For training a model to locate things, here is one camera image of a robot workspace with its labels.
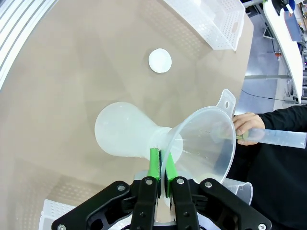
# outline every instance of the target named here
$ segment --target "finger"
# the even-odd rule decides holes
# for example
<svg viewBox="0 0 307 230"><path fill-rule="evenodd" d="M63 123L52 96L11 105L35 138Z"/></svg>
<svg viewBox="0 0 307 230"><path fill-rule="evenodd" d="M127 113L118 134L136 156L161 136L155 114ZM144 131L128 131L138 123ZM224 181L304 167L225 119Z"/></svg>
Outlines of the finger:
<svg viewBox="0 0 307 230"><path fill-rule="evenodd" d="M258 120L255 120L255 119L248 120L237 128L237 134L242 135L243 133L250 130L251 128L256 128L257 124L258 124Z"/></svg>
<svg viewBox="0 0 307 230"><path fill-rule="evenodd" d="M235 125L235 130L238 131L238 129L243 125L245 124L247 121L251 121L253 120L253 117L255 116L255 114L252 114L250 116L245 116L245 117L242 117L241 119L237 120L234 122L234 125Z"/></svg>
<svg viewBox="0 0 307 230"><path fill-rule="evenodd" d="M242 119L242 118L244 118L244 117L250 117L250 116L253 116L253 115L255 115L255 114L254 114L254 113L240 114L240 115L234 116L234 117L232 118L232 121L235 122L235 121L240 120L240 119Z"/></svg>
<svg viewBox="0 0 307 230"><path fill-rule="evenodd" d="M248 146L248 145L256 145L258 144L258 142L249 141L249 140L238 140L238 144Z"/></svg>

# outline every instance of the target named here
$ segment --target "white round cap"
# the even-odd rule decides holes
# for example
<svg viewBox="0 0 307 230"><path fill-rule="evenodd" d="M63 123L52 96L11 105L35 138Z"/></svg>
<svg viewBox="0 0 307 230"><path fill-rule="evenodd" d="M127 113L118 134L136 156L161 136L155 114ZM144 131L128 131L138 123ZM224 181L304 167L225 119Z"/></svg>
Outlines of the white round cap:
<svg viewBox="0 0 307 230"><path fill-rule="evenodd" d="M165 73L172 66L172 58L165 49L156 49L148 58L150 68L156 73Z"/></svg>

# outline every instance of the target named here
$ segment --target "screw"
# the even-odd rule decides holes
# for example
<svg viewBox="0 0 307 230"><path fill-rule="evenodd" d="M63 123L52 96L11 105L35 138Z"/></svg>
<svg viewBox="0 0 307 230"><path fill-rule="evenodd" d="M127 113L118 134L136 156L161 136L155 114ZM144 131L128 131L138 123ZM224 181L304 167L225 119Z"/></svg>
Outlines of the screw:
<svg viewBox="0 0 307 230"><path fill-rule="evenodd" d="M177 180L177 183L178 183L178 184L183 184L183 183L184 183L184 180L182 180L181 178L179 178L179 179Z"/></svg>
<svg viewBox="0 0 307 230"><path fill-rule="evenodd" d="M153 184L153 181L151 179L147 179L146 184L151 185L151 184Z"/></svg>
<svg viewBox="0 0 307 230"><path fill-rule="evenodd" d="M118 188L117 188L119 191L124 191L126 188L125 188L125 186L123 186L123 185L120 185L120 186L118 186Z"/></svg>
<svg viewBox="0 0 307 230"><path fill-rule="evenodd" d="M267 226L265 224L260 224L260 225L258 225L258 229L259 230L266 230Z"/></svg>
<svg viewBox="0 0 307 230"><path fill-rule="evenodd" d="M58 230L66 230L65 225L60 224L60 225L58 226Z"/></svg>
<svg viewBox="0 0 307 230"><path fill-rule="evenodd" d="M211 187L212 187L212 184L211 184L210 182L207 181L207 182L205 183L205 186L206 186L207 188L211 188Z"/></svg>

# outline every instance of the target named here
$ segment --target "funnel handle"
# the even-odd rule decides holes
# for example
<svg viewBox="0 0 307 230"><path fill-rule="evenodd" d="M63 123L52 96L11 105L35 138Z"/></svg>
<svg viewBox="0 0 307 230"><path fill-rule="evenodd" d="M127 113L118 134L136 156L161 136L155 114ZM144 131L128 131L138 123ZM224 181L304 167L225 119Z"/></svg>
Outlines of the funnel handle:
<svg viewBox="0 0 307 230"><path fill-rule="evenodd" d="M235 96L228 90L225 89L222 92L221 98L217 103L216 107L222 109L227 115L232 118L236 106Z"/></svg>

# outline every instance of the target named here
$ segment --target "human hand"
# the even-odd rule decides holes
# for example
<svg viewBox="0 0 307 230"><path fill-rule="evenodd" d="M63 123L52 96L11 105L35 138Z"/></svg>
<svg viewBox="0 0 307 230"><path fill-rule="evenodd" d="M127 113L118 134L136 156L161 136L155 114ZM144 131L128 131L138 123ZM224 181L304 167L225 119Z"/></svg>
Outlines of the human hand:
<svg viewBox="0 0 307 230"><path fill-rule="evenodd" d="M262 128L262 129L265 128L263 120L260 118L260 116L254 113L241 114L235 116L232 120L234 122L236 134L238 136L241 136L251 128ZM248 140L238 140L238 144L255 145L257 144L257 142L248 141Z"/></svg>

